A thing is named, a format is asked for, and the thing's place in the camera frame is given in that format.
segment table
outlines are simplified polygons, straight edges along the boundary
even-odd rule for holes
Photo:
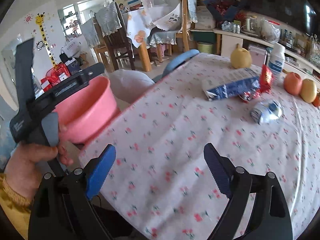
[[[164,7],[157,7],[159,13]],[[152,24],[152,19],[148,16],[145,10],[138,9],[122,15],[124,23],[127,25],[127,37],[131,39],[132,44],[139,49],[139,56],[142,61],[144,71],[151,71],[151,63],[147,51],[146,40],[150,35],[151,30],[155,27]]]
[[[320,111],[274,86],[260,99],[279,100],[284,115],[259,126],[249,115],[258,99],[206,100],[201,80],[220,71],[232,71],[229,59],[204,53],[179,67],[82,151],[81,165],[113,144],[116,161],[101,189],[110,204],[149,239],[206,240],[228,202],[203,157],[211,142],[234,166],[277,175],[296,239],[320,206]],[[235,237],[253,202],[251,194]]]

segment lace cloth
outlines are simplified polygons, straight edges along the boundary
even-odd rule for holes
[[[154,28],[148,38],[150,47],[156,47],[157,44],[172,44],[176,45],[176,33],[178,31],[163,31]]]
[[[112,2],[109,5],[107,5],[107,7],[100,9],[95,14],[95,17],[97,19],[98,24],[101,27],[103,36],[115,33],[118,29],[122,27],[120,19],[118,17],[115,2]]]
[[[88,43],[89,48],[93,48],[97,45],[100,45],[97,31],[94,28],[93,18],[81,25],[81,31],[85,40]]]

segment kitchen appliance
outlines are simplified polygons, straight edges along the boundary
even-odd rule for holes
[[[247,16],[245,18],[245,31],[249,33],[256,33],[257,31],[257,17],[256,16]]]
[[[247,32],[247,29],[244,28],[244,27],[245,27],[245,25],[241,27],[241,32],[242,32],[242,33],[244,33],[244,34],[246,34],[246,35],[248,35],[248,36],[251,36],[251,37],[255,37],[255,38],[258,38],[258,37],[259,37],[259,35],[256,34],[256,33],[249,33],[249,32]]]

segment white bottle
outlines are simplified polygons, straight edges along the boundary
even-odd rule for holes
[[[275,43],[273,50],[270,53],[270,59],[268,67],[273,73],[273,77],[275,80],[278,80],[278,76],[280,75],[285,62],[284,57],[285,47],[279,43]]]

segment white bag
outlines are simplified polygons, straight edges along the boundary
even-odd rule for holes
[[[67,57],[79,57],[82,50],[81,44],[77,39],[72,39],[71,41],[67,42],[67,44],[61,48],[61,52],[64,52]]]
[[[264,41],[276,43],[280,39],[280,24],[273,21],[261,20],[261,36]]]
[[[145,73],[118,69],[109,74],[110,87],[116,98],[132,104],[155,83]]]
[[[198,22],[195,23],[195,30],[212,30],[216,26],[212,14],[209,12],[206,6],[197,6],[196,8]]]

